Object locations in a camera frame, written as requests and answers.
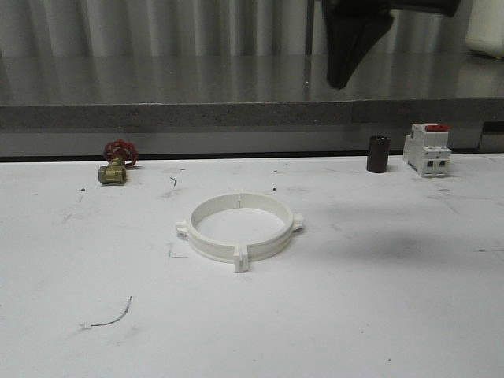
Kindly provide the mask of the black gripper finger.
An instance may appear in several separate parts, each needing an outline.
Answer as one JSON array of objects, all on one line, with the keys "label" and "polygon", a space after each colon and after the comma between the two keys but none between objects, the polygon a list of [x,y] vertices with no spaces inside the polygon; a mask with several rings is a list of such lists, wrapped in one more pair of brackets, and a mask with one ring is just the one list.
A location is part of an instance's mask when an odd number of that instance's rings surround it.
[{"label": "black gripper finger", "polygon": [[328,39],[328,74],[331,87],[343,89],[355,69],[391,28],[389,1],[323,1]]}]

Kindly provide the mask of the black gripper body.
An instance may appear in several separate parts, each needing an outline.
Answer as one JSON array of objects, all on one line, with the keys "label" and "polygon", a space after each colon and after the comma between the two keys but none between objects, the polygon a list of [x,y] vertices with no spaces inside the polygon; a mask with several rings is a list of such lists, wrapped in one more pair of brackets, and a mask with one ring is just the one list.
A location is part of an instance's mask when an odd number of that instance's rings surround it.
[{"label": "black gripper body", "polygon": [[460,3],[461,0],[341,0],[333,1],[332,8],[349,15],[384,15],[392,9],[399,9],[452,17]]}]

